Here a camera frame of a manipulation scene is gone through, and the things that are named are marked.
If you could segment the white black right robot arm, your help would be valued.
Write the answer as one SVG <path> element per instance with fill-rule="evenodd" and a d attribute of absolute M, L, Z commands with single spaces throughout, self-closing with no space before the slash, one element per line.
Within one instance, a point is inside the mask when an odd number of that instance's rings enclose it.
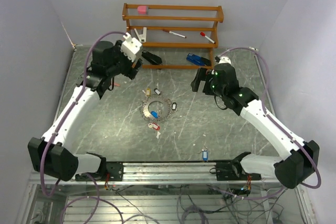
<path fill-rule="evenodd" d="M 266 175 L 278 179 L 286 188 L 294 189 L 304 180 L 316 174 L 321 185 L 321 175 L 317 169 L 319 145 L 314 141 L 305 141 L 289 130 L 267 108 L 262 100 L 250 88 L 239 85 L 235 68 L 224 57 L 213 69 L 199 68 L 191 82 L 192 91 L 198 91 L 200 82 L 204 82 L 203 93 L 220 98 L 224 109 L 253 125 L 273 146 L 277 156 L 260 156 L 244 152 L 230 161 L 232 175 L 244 179 L 250 174 Z"/>

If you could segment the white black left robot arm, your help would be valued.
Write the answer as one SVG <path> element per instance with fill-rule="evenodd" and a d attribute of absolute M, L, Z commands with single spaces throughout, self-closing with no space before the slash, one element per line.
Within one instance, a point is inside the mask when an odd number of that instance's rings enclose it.
<path fill-rule="evenodd" d="M 122 74 L 133 80 L 142 60 L 136 56 L 142 44 L 135 38 L 115 43 L 100 41 L 92 50 L 92 61 L 76 86 L 62 113 L 41 138 L 31 138 L 28 152 L 33 169 L 62 181 L 82 180 L 88 173 L 94 180 L 111 174 L 105 157 L 85 153 L 75 155 L 72 145 L 79 126 L 106 91 L 114 87 L 115 76 Z"/>

